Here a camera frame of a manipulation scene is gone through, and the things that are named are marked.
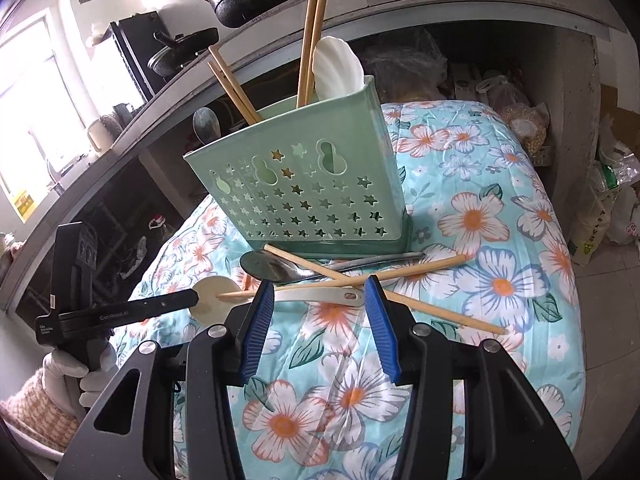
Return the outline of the white gloved left hand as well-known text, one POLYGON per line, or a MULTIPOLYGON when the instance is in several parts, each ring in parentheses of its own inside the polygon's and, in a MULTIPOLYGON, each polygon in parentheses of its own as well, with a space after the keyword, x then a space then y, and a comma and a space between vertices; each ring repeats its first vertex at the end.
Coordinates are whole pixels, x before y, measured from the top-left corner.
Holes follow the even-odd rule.
POLYGON ((68 352, 55 349, 43 359, 42 388, 60 410, 75 415, 79 408, 93 407, 116 373, 116 352, 109 342, 93 372, 68 352))

